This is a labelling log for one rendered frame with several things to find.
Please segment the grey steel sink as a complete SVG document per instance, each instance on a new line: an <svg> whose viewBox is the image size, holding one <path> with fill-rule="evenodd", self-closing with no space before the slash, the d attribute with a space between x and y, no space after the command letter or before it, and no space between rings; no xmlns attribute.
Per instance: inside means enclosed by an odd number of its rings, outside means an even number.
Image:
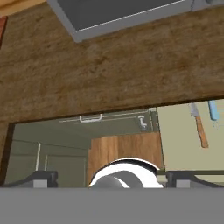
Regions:
<svg viewBox="0 0 224 224"><path fill-rule="evenodd" d="M76 43L224 0L46 0Z"/></svg>

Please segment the wooden panel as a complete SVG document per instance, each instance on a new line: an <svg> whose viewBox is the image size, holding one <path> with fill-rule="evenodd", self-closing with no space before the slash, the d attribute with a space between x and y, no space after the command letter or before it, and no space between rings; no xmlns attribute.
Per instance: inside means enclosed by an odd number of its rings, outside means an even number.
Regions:
<svg viewBox="0 0 224 224"><path fill-rule="evenodd" d="M160 169L163 165L159 132L121 136L103 136L91 141L87 154L88 186L93 175L104 165L121 158L140 158Z"/></svg>

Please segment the white and black round object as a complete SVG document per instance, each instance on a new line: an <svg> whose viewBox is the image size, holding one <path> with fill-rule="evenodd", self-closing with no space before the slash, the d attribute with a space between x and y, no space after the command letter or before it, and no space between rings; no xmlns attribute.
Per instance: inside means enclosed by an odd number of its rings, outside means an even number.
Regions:
<svg viewBox="0 0 224 224"><path fill-rule="evenodd" d="M163 188L158 182L159 168L136 157L125 157L100 168L91 178L90 188Z"/></svg>

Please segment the light blue peeler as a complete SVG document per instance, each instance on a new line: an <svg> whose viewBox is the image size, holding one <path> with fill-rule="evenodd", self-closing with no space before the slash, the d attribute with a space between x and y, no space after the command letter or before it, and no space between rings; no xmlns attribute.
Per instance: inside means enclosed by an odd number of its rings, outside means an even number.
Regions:
<svg viewBox="0 0 224 224"><path fill-rule="evenodd" d="M215 100L209 101L208 107L209 107L210 118L213 121L213 126L216 129L218 129L220 127L220 124L219 124L220 115L219 115Z"/></svg>

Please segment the reddish brown cutting board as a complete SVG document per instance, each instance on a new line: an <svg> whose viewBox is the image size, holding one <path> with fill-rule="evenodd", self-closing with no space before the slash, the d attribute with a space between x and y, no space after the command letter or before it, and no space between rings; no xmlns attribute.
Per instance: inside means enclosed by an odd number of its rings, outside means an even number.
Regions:
<svg viewBox="0 0 224 224"><path fill-rule="evenodd" d="M7 20L8 20L7 16L0 17L0 47L3 42L4 31L5 31L5 27L7 25Z"/></svg>

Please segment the green cupboard door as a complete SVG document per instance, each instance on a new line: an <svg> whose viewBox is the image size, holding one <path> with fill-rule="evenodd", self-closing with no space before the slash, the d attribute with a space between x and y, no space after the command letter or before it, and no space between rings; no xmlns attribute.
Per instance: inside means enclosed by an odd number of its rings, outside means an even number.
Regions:
<svg viewBox="0 0 224 224"><path fill-rule="evenodd" d="M5 184L25 179L35 172L38 143L13 140Z"/></svg>
<svg viewBox="0 0 224 224"><path fill-rule="evenodd" d="M58 173L58 186L65 188L81 188L86 186L85 157L48 154L48 171Z"/></svg>

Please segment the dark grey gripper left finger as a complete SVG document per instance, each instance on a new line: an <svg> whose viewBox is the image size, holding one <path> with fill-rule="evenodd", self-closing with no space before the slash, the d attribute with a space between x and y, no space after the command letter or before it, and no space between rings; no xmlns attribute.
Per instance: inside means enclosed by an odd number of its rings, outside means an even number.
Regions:
<svg viewBox="0 0 224 224"><path fill-rule="evenodd" d="M57 179L56 171L35 171L24 179L2 185L2 188L55 188L58 186Z"/></svg>

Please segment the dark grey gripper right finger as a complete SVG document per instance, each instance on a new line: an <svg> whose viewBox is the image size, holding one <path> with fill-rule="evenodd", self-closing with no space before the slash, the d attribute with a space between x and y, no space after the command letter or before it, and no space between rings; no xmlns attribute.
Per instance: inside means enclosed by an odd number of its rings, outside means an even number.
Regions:
<svg viewBox="0 0 224 224"><path fill-rule="evenodd" d="M165 176L167 178L165 186L168 188L223 188L223 185L199 179L189 171L168 171Z"/></svg>

